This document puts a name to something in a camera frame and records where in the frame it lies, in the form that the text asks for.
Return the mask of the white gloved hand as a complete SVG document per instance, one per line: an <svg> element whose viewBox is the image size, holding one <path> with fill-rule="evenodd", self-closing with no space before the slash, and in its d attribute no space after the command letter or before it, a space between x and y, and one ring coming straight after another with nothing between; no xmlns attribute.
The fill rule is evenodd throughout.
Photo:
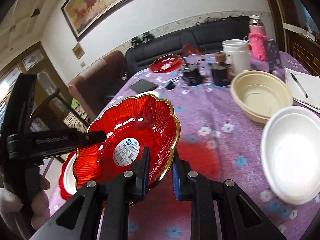
<svg viewBox="0 0 320 240"><path fill-rule="evenodd" d="M49 200L45 193L45 190L50 188L50 182L44 178L41 174L39 175L39 187L40 190L32 201L33 217L31 219L31 225L35 230L38 230L49 218ZM14 220L14 213L19 212L23 204L16 194L8 191L5 188L1 188L1 218L3 219L7 228L17 236L22 238L22 235Z"/></svg>

